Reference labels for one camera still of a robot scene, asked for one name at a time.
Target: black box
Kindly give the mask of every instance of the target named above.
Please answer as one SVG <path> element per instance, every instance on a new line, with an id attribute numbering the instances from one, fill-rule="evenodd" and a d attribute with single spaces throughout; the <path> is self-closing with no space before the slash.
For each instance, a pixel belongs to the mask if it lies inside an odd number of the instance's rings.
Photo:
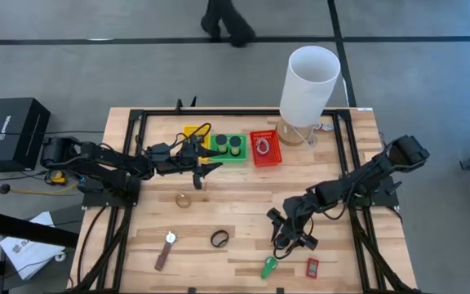
<path id="1" fill-rule="evenodd" d="M 0 99 L 0 172 L 35 168 L 49 118 L 34 98 Z"/>

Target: gold ring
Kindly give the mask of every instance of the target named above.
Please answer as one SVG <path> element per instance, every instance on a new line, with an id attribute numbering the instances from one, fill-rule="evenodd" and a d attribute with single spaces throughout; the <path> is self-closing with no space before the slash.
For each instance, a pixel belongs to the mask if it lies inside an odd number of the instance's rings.
<path id="1" fill-rule="evenodd" d="M 192 205 L 192 198 L 179 193 L 175 196 L 175 203 L 177 203 L 177 206 L 180 208 L 188 208 Z"/>

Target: small red box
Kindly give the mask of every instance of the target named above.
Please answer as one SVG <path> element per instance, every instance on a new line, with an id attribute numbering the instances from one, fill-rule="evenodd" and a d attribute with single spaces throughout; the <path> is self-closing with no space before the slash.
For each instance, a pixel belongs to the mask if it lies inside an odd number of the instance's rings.
<path id="1" fill-rule="evenodd" d="M 281 147 L 278 144 L 277 131 L 252 131 L 250 138 L 253 163 L 256 167 L 269 167 L 282 162 Z M 260 138 L 266 139 L 269 143 L 269 152 L 265 155 L 261 155 L 257 152 L 257 140 Z"/>
<path id="2" fill-rule="evenodd" d="M 310 278 L 317 278 L 318 261 L 313 258 L 308 259 L 308 266 L 306 268 L 306 276 Z"/>

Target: green toy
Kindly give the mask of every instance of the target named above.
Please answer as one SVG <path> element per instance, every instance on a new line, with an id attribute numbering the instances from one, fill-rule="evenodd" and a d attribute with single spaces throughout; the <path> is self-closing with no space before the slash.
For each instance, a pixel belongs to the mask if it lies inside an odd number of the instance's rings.
<path id="1" fill-rule="evenodd" d="M 271 272 L 277 268 L 278 266 L 278 262 L 277 260 L 275 259 L 275 257 L 268 257 L 266 258 L 266 266 L 262 269 L 262 274 L 260 275 L 260 278 L 261 279 L 266 279 L 268 278 L 269 274 L 271 274 Z"/>

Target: red basket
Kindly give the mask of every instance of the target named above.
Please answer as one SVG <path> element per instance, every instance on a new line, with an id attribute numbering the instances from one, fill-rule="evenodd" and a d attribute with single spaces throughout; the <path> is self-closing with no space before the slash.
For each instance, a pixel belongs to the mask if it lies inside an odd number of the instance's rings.
<path id="1" fill-rule="evenodd" d="M 269 167 L 278 165 L 282 162 L 281 147 L 278 144 L 277 131 L 252 131 L 251 138 L 251 152 L 253 152 L 253 163 L 256 167 Z M 264 138 L 269 143 L 269 152 L 261 155 L 257 152 L 257 140 Z"/>

